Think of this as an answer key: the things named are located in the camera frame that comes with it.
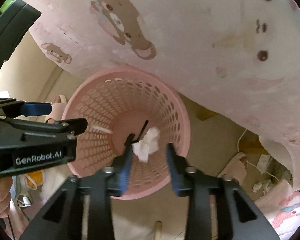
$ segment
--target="cartoon print fabric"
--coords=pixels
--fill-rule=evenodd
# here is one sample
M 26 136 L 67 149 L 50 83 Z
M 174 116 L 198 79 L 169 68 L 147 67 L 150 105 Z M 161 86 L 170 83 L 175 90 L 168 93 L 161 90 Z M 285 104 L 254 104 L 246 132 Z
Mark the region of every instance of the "cartoon print fabric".
M 288 240 L 300 225 L 300 192 L 282 180 L 255 204 L 266 216 L 281 240 Z
M 24 1 L 42 12 L 30 33 L 39 47 L 56 46 L 53 54 L 41 48 L 57 65 L 84 78 L 125 64 L 157 75 L 280 143 L 288 158 L 270 153 L 300 189 L 300 8 L 293 0 Z

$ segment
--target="basket hole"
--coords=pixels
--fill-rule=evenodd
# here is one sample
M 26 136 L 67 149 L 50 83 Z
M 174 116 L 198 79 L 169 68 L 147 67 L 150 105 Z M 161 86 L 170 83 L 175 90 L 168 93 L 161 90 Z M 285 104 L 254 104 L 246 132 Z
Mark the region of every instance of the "basket hole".
M 95 93 L 97 90 L 95 90 L 94 88 L 93 89 L 90 89 L 88 91 L 88 95 L 92 95 L 93 93 Z
M 72 118 L 77 118 L 77 116 L 79 115 L 78 112 L 75 112 L 73 115 L 72 115 Z
M 76 109 L 76 110 L 80 110 L 82 107 L 83 107 L 83 104 L 82 104 L 82 103 L 79 103 L 79 104 L 75 107 L 75 109 Z
M 104 88 L 104 87 L 105 87 L 105 84 L 103 84 L 103 83 L 99 83 L 98 85 L 96 85 L 97 89 Z
M 85 95 L 85 96 L 83 96 L 83 97 L 81 98 L 81 101 L 84 102 L 84 101 L 86 101 L 88 98 L 89 98 L 89 96 Z
M 98 96 L 100 96 L 99 93 L 94 93 L 91 97 L 92 97 L 92 98 L 97 98 Z
M 87 106 L 84 106 L 83 108 L 81 108 L 81 110 L 80 110 L 80 112 L 85 112 L 86 110 L 88 109 L 88 107 Z

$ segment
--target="pink laundry basket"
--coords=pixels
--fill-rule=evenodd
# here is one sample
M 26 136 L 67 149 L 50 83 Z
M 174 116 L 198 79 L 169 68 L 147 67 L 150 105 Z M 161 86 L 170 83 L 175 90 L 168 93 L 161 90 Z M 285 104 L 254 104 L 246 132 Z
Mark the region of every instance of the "pink laundry basket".
M 170 181 L 166 144 L 173 142 L 178 155 L 186 156 L 190 145 L 190 122 L 178 93 L 156 76 L 121 66 L 102 70 L 87 79 L 73 94 L 63 119 L 84 117 L 88 123 L 108 128 L 112 134 L 88 129 L 78 136 L 76 161 L 71 171 L 90 176 L 121 155 L 130 133 L 135 139 L 146 120 L 160 129 L 159 150 L 143 163 L 134 155 L 128 190 L 119 199 L 147 196 Z

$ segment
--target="cartoon bear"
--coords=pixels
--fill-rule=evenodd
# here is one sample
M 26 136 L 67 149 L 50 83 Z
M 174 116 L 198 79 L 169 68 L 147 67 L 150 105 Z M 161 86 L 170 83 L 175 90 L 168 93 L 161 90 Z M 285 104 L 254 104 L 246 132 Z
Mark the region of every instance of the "cartoon bear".
M 57 59 L 57 63 L 64 62 L 66 64 L 70 64 L 71 56 L 69 54 L 64 53 L 60 47 L 48 42 L 41 45 L 43 49 L 46 50 L 47 55 L 52 55 Z
M 96 0 L 90 12 L 98 17 L 98 24 L 118 43 L 126 42 L 141 59 L 156 56 L 154 45 L 148 41 L 139 26 L 140 15 L 129 0 Z
M 300 203 L 282 208 L 280 212 L 274 217 L 271 225 L 274 229 L 276 229 L 282 225 L 284 220 L 292 217 L 300 217 Z
M 293 129 L 285 138 L 289 141 L 289 145 L 300 148 L 300 129 Z
M 241 0 L 240 8 L 234 10 L 240 14 L 231 18 L 231 23 L 223 22 L 224 15 L 218 13 L 219 9 L 227 7 L 222 1 L 211 10 L 211 25 L 218 36 L 211 44 L 213 49 L 218 53 L 232 51 L 234 55 L 247 59 L 247 64 L 237 74 L 238 83 L 245 88 L 245 94 L 272 93 L 300 73 L 300 60 L 297 64 L 293 63 L 294 58 L 300 58 L 300 39 L 296 42 L 298 48 L 293 48 L 289 39 L 297 40 L 298 37 L 292 36 L 292 31 L 286 31 L 287 25 L 291 23 L 293 26 L 292 16 L 285 14 L 280 18 L 276 10 L 278 2 Z M 292 50 L 293 57 L 283 61 Z

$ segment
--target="pink slipper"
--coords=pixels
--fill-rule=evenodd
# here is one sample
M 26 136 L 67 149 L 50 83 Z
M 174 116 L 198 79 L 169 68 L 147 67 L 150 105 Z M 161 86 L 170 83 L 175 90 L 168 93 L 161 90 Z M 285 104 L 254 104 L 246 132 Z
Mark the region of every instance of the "pink slipper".
M 246 168 L 240 161 L 243 157 L 246 157 L 244 153 L 238 153 L 237 155 L 235 155 L 229 161 L 223 171 L 221 171 L 218 177 L 222 177 L 223 175 L 228 174 L 234 179 L 237 179 L 239 181 L 239 184 L 241 185 L 246 177 Z
M 52 110 L 49 115 L 46 115 L 45 122 L 53 123 L 59 121 L 63 117 L 67 101 L 64 95 L 59 95 L 51 101 Z

